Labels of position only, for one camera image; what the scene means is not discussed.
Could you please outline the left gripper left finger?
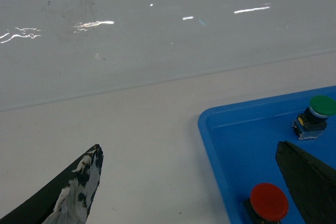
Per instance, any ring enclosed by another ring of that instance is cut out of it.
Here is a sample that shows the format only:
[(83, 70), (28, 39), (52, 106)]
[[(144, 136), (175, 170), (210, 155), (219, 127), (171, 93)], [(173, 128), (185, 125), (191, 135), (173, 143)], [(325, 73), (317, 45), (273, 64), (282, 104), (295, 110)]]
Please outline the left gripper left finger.
[(102, 164), (102, 148), (95, 144), (1, 223), (86, 223)]

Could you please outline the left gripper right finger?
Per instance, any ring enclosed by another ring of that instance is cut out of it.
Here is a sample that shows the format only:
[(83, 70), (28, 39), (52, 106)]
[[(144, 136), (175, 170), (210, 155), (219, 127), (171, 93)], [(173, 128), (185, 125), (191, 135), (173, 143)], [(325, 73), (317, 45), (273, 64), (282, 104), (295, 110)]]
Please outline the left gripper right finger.
[(288, 141), (275, 159), (304, 222), (335, 223), (335, 169)]

